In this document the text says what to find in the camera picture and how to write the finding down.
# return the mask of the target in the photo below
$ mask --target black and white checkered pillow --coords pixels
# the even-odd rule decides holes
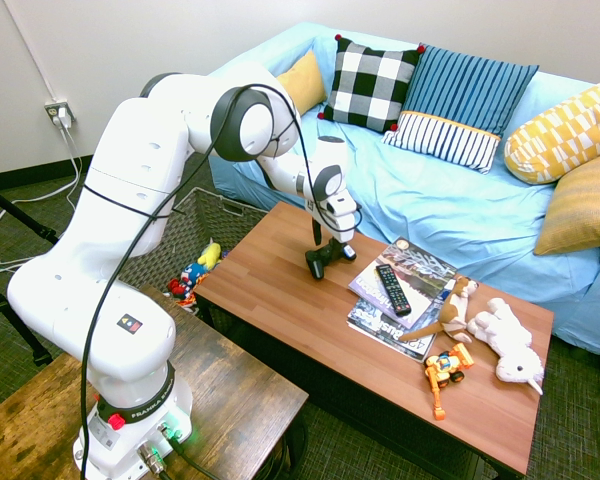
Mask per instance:
[[[396,123],[418,63],[416,50],[373,50],[336,36],[338,53],[322,118],[385,132]]]

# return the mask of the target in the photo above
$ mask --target white stuffed bunny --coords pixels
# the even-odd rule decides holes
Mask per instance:
[[[467,323],[467,330],[486,342],[498,355],[496,375],[503,382],[528,383],[540,395],[544,378],[542,361],[531,349],[531,332],[524,328],[501,298],[487,302],[491,312],[480,312]]]

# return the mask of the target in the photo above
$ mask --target light blue couch cover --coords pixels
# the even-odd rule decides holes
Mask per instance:
[[[234,58],[212,75],[222,75],[237,62],[257,61],[277,76],[313,49],[328,95],[336,33],[376,49],[417,46],[302,23]],[[351,152],[347,186],[362,206],[361,233],[385,243],[405,236],[461,273],[552,310],[556,336],[600,354],[600,248],[534,255],[555,185],[527,185],[509,173],[503,159],[505,140],[519,125],[589,85],[538,72],[513,114],[487,175],[384,145],[381,135],[368,129],[319,120],[317,114],[324,105],[302,117],[302,132],[309,155],[320,135],[347,142]],[[300,198],[269,189],[255,162],[212,158],[211,169],[216,188],[230,198],[264,209],[280,200],[303,204]]]

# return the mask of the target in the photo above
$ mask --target stuffed animal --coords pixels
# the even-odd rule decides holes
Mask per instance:
[[[471,343],[471,336],[465,333],[467,328],[465,319],[467,316],[469,296],[477,289],[478,284],[475,281],[468,277],[458,277],[451,293],[449,293],[442,304],[440,314],[438,315],[438,321],[421,328],[420,330],[416,330],[415,332],[405,333],[399,340],[401,342],[407,342],[444,330],[447,335],[458,342]]]
[[[198,258],[198,264],[205,268],[206,272],[210,272],[216,266],[222,255],[220,245],[211,241],[211,243],[202,251],[202,255]]]
[[[185,267],[180,274],[180,279],[172,278],[167,285],[169,292],[178,299],[181,307],[190,307],[195,304],[196,297],[193,290],[213,270],[225,254],[220,245],[211,241],[202,251],[198,259]]]
[[[486,342],[499,356],[496,376],[503,382],[528,383],[540,395],[544,378],[542,361],[531,349],[532,335],[502,298],[487,302],[491,312],[480,312],[467,323],[467,330]]]

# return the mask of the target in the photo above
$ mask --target wicker basket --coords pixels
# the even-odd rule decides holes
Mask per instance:
[[[137,288],[148,283],[166,291],[169,280],[179,278],[211,239],[219,243],[222,250],[231,250],[266,213],[194,188],[174,207],[160,245],[147,255],[130,259],[120,279]],[[213,321],[221,333],[226,333],[233,323],[230,315],[215,309]]]

